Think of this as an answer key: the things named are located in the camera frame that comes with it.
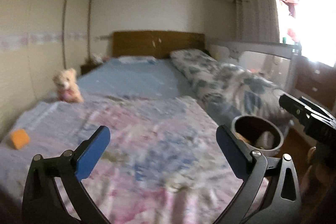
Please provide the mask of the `person's right hand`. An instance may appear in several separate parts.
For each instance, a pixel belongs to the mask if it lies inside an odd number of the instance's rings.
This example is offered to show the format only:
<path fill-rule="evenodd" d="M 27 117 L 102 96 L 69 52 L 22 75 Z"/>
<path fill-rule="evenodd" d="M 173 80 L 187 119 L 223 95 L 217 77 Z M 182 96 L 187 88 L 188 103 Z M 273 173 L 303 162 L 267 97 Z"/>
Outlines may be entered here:
<path fill-rule="evenodd" d="M 321 160 L 316 146 L 307 153 L 308 168 L 300 183 L 302 203 L 316 205 L 326 196 L 335 179 L 335 170 Z"/>

